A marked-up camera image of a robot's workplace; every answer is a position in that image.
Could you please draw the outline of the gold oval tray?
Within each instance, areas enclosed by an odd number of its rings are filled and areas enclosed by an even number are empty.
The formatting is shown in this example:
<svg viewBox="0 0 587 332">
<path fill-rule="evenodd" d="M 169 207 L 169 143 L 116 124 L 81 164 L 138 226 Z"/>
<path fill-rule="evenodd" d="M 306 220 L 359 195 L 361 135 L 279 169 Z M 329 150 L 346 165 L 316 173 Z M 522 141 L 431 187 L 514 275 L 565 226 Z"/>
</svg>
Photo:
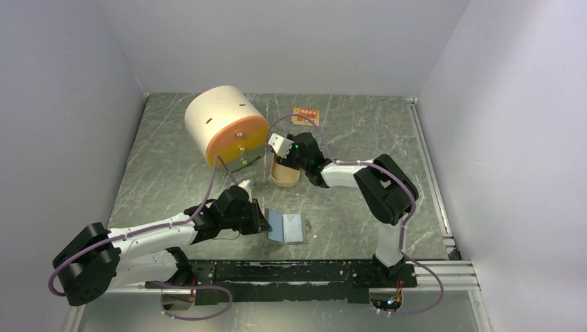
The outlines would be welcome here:
<svg viewBox="0 0 587 332">
<path fill-rule="evenodd" d="M 278 163 L 278 156 L 273 156 L 270 181 L 277 187 L 295 187 L 301 176 L 299 169 L 292 169 Z"/>
</svg>

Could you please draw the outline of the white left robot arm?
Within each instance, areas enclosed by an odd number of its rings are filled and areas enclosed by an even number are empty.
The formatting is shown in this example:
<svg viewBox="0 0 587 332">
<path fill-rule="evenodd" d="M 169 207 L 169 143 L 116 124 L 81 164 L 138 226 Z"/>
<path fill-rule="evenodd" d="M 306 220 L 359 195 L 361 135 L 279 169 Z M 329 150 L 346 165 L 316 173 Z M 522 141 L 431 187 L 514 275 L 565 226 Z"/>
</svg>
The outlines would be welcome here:
<svg viewBox="0 0 587 332">
<path fill-rule="evenodd" d="M 239 185 L 161 221 L 111 229 L 92 223 L 54 258 L 50 291 L 70 306 L 81 306 L 128 284 L 195 286 L 198 278 L 182 249 L 212 240 L 222 230 L 252 235 L 272 227 L 258 200 Z"/>
</svg>

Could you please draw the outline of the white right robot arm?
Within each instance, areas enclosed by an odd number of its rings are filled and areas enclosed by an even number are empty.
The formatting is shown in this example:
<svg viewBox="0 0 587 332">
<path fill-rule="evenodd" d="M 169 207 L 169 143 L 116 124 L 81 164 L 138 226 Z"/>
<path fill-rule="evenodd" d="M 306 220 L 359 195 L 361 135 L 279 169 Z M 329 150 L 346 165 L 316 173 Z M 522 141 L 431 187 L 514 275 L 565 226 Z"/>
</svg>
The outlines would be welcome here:
<svg viewBox="0 0 587 332">
<path fill-rule="evenodd" d="M 276 162 L 301 170 L 316 187 L 348 187 L 360 191 L 373 217 L 380 222 L 373 269 L 375 281 L 391 286 L 405 264 L 403 246 L 407 220 L 414 215 L 419 192 L 401 167 L 387 154 L 372 160 L 345 162 L 324 157 L 309 132 L 285 137 L 273 133 L 268 144 Z"/>
</svg>

